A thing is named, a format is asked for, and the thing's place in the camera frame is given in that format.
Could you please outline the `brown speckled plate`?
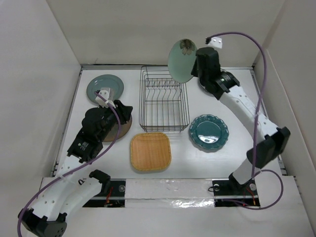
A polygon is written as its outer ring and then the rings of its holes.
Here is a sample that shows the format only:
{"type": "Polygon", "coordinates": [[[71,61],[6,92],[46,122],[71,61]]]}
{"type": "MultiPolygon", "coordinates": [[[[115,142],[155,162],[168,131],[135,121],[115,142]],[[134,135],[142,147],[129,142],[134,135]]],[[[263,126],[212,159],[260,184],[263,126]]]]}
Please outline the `brown speckled plate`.
{"type": "MultiPolygon", "coordinates": [[[[131,125],[132,125],[132,116],[130,116],[129,121],[126,124],[121,125],[121,129],[120,129],[120,133],[118,135],[118,139],[122,138],[123,136],[125,136],[128,133],[128,131],[131,128],[131,125]]],[[[115,126],[107,134],[107,136],[105,137],[103,142],[112,142],[112,141],[114,141],[118,130],[119,130],[119,125],[115,124],[115,126]]]]}

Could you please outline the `mint green flower plate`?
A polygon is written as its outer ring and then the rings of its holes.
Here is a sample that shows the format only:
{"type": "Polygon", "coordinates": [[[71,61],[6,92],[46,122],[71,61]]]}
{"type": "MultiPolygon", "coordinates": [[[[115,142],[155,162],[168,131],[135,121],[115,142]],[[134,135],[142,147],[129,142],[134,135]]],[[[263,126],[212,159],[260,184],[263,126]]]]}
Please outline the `mint green flower plate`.
{"type": "Polygon", "coordinates": [[[178,83],[187,83],[193,76],[191,71],[196,60],[197,47],[190,39],[181,39],[174,43],[168,56],[168,70],[178,83]]]}

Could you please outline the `grey-blue round plate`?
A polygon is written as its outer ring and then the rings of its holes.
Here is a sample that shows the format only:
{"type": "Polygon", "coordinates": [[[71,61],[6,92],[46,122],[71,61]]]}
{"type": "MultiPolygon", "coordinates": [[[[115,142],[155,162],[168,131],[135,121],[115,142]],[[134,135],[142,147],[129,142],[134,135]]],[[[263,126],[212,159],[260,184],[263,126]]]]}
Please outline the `grey-blue round plate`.
{"type": "Polygon", "coordinates": [[[123,81],[115,75],[100,75],[94,78],[87,86],[86,94],[92,103],[96,103],[95,91],[101,90],[103,87],[109,87],[113,91],[114,100],[121,97],[124,91],[123,81]]]}

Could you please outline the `teal scalloped plate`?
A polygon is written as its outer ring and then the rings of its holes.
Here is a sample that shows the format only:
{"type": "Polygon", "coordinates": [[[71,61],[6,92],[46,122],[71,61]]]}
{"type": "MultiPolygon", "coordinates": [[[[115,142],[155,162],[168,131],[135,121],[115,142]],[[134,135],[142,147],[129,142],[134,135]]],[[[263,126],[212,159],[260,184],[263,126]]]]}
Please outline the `teal scalloped plate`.
{"type": "Polygon", "coordinates": [[[193,120],[189,128],[189,136],[199,148],[217,151],[228,141],[229,129],[219,117],[206,114],[193,120]]]}

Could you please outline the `square woven bamboo tray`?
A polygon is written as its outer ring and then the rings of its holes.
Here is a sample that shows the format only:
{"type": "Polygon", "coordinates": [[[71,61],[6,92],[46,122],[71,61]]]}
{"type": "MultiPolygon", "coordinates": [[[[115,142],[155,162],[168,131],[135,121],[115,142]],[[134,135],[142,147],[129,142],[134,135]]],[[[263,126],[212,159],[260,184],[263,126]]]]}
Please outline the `square woven bamboo tray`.
{"type": "Polygon", "coordinates": [[[130,143],[130,162],[141,172],[162,171],[171,163],[170,141],[162,132],[139,133],[130,143]]]}

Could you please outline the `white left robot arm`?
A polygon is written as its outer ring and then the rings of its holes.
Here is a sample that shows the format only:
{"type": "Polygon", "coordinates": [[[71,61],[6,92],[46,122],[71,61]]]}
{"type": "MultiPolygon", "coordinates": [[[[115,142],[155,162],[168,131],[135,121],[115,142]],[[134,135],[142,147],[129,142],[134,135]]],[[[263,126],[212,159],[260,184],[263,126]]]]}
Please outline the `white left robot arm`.
{"type": "Polygon", "coordinates": [[[93,196],[110,191],[110,175],[101,170],[90,172],[82,184],[89,165],[103,156],[114,141],[104,149],[103,141],[115,126],[119,138],[123,125],[131,120],[133,107],[120,100],[102,100],[98,107],[86,111],[81,128],[67,150],[64,163],[54,180],[41,188],[18,214],[17,234],[24,227],[37,237],[61,237],[67,221],[93,196]]]}

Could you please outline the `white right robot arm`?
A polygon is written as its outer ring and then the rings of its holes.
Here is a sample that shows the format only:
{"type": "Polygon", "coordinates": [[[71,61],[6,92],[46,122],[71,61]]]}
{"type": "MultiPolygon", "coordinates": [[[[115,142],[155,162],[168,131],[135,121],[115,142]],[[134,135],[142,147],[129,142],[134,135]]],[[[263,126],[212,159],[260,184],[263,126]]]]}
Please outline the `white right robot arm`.
{"type": "Polygon", "coordinates": [[[191,71],[201,87],[229,108],[253,138],[253,148],[247,151],[246,159],[229,175],[228,188],[240,194],[246,184],[270,161],[279,156],[290,136],[287,127],[280,128],[255,108],[237,78],[222,71],[219,54],[212,47],[196,51],[196,60],[191,71]]]}

